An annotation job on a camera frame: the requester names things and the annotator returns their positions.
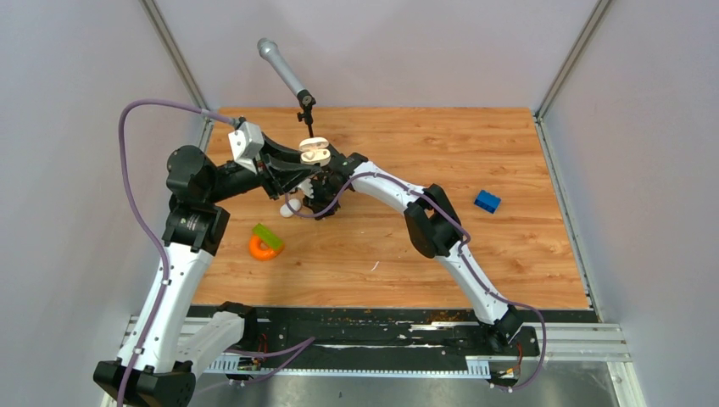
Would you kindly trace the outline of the small beige charging case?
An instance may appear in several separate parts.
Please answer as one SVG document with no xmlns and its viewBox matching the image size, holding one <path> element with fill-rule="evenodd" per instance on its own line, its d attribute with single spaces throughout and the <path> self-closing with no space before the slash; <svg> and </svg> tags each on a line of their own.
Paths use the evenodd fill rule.
<svg viewBox="0 0 719 407">
<path fill-rule="evenodd" d="M 302 164 L 327 165 L 332 158 L 329 150 L 330 143 L 324 137 L 311 137 L 304 139 L 298 145 L 300 162 Z"/>
</svg>

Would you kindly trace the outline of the white earbud charging case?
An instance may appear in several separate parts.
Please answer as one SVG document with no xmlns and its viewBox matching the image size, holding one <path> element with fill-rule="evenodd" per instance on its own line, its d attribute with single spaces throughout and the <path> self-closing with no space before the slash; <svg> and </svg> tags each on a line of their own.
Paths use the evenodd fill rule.
<svg viewBox="0 0 719 407">
<path fill-rule="evenodd" d="M 290 198 L 280 207 L 280 215 L 284 218 L 291 218 L 302 208 L 302 202 L 297 198 Z"/>
</svg>

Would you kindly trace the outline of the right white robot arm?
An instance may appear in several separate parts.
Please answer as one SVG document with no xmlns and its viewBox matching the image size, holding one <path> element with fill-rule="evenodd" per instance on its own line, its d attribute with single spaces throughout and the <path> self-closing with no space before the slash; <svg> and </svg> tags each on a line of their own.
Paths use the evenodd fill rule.
<svg viewBox="0 0 719 407">
<path fill-rule="evenodd" d="M 363 193 L 396 210 L 404 217 L 415 250 L 449 272 L 478 321 L 488 325 L 484 331 L 488 349 L 505 354 L 516 346 L 523 324 L 516 305 L 501 296 L 478 264 L 469 247 L 470 233 L 439 185 L 412 184 L 355 154 L 303 181 L 300 190 L 304 205 L 317 218 L 333 215 L 347 191 Z"/>
</svg>

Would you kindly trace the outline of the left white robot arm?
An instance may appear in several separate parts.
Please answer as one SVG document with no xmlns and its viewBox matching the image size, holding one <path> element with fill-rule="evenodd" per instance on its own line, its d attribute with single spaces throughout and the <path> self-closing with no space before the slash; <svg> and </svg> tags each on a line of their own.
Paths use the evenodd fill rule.
<svg viewBox="0 0 719 407">
<path fill-rule="evenodd" d="M 229 223 L 220 202 L 264 188 L 271 198 L 292 191 L 320 173 L 296 150 L 267 137 L 242 139 L 238 160 L 215 164 L 186 145 L 167 160 L 170 212 L 161 236 L 153 284 L 128 339 L 113 360 L 98 363 L 94 382 L 120 406 L 186 406 L 197 379 L 223 353 L 251 360 L 271 356 L 259 335 L 257 314 L 245 304 L 223 303 L 187 340 L 181 329 L 192 298 L 213 263 Z"/>
</svg>

